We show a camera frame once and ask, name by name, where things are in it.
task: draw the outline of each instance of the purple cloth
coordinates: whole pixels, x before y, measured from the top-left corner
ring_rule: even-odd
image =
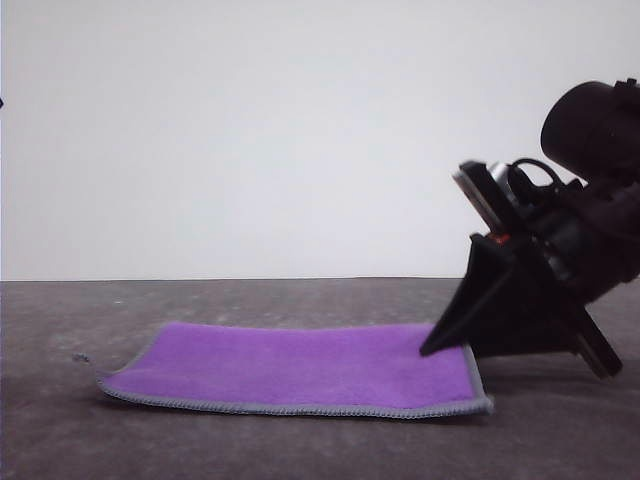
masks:
[[[489,411],[468,347],[420,356],[431,328],[174,322],[127,366],[98,371],[97,379],[124,400],[228,413],[420,418]]]

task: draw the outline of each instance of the white wall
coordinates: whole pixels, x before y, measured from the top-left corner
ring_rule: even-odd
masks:
[[[12,0],[3,279],[460,276],[457,165],[640,75],[640,2]]]

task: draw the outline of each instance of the black cylindrical motor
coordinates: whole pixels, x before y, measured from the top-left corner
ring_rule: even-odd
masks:
[[[640,274],[640,88],[633,79],[573,88],[547,116],[541,144],[589,182],[560,191],[532,224],[559,279],[588,303]]]

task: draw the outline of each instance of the concrete floor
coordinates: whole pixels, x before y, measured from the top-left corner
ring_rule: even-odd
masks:
[[[112,400],[86,352],[124,365],[170,320],[328,327],[437,320],[458,281],[40,282],[2,285],[5,479],[638,478],[640,284],[590,311],[625,363],[483,359],[491,416],[426,421],[234,416]]]

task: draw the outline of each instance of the gray stitched edge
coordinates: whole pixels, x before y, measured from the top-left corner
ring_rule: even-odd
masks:
[[[100,389],[112,397],[127,402],[157,407],[182,408],[205,412],[263,414],[263,415],[321,415],[321,416],[368,416],[398,419],[444,417],[472,413],[490,413],[492,402],[484,395],[471,400],[454,401],[420,408],[393,408],[375,405],[326,405],[326,404],[264,404],[249,402],[212,402],[184,398],[155,397],[123,392],[104,384],[97,378]]]

